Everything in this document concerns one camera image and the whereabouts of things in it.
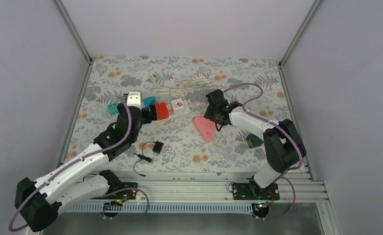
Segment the orange cube socket adapter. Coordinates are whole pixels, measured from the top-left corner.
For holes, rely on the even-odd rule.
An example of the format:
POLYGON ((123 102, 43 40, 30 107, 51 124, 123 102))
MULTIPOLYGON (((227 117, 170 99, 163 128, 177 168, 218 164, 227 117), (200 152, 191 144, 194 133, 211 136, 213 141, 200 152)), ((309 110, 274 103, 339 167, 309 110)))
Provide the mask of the orange cube socket adapter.
POLYGON ((155 105, 157 120, 164 120, 169 118, 169 110, 167 104, 164 102, 155 105))

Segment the white tiger cube socket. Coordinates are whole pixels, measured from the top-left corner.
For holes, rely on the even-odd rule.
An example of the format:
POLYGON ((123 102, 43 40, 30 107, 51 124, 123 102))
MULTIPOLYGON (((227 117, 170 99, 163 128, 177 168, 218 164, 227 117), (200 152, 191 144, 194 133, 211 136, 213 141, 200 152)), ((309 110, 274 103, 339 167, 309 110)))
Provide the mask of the white tiger cube socket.
POLYGON ((172 108, 172 113, 175 116, 183 114, 186 110, 183 99, 181 99, 181 98, 172 100, 170 102, 170 104, 171 104, 171 108, 172 108))

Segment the dark green cube socket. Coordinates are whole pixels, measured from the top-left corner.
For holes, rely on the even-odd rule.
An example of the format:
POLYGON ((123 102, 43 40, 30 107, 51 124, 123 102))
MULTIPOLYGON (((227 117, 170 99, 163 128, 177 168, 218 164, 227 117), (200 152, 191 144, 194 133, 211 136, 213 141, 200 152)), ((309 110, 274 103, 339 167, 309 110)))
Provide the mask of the dark green cube socket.
POLYGON ((249 148, 257 148, 263 145, 263 140, 254 134, 249 134, 246 137, 246 143, 249 148))

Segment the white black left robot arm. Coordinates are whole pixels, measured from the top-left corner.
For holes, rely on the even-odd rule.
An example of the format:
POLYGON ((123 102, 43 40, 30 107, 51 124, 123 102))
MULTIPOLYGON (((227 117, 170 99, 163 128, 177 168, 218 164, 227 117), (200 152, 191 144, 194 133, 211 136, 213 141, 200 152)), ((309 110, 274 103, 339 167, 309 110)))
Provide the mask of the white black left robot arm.
POLYGON ((117 121, 110 124, 77 157, 32 181, 24 178, 17 184, 16 212, 9 222, 13 228, 20 215, 26 225, 39 232, 51 225, 56 218, 81 202, 94 198, 127 200, 136 188, 122 188, 122 183, 111 170, 102 170, 93 178, 79 183, 78 180, 99 166, 110 163, 115 157, 128 150, 138 138, 145 121, 139 105, 118 105, 117 121))

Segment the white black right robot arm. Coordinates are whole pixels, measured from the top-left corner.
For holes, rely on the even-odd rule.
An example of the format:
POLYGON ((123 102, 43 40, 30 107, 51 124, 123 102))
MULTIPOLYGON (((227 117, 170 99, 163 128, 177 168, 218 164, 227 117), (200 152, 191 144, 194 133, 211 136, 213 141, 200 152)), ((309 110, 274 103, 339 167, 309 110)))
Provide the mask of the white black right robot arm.
POLYGON ((267 162, 249 179, 249 193, 254 199, 267 195, 268 187, 289 170, 303 166, 306 149, 291 120, 276 122, 258 116, 247 110, 246 103, 228 102, 219 89, 206 94, 206 99, 209 105, 204 118, 213 121, 218 131, 232 125, 263 140, 267 162))

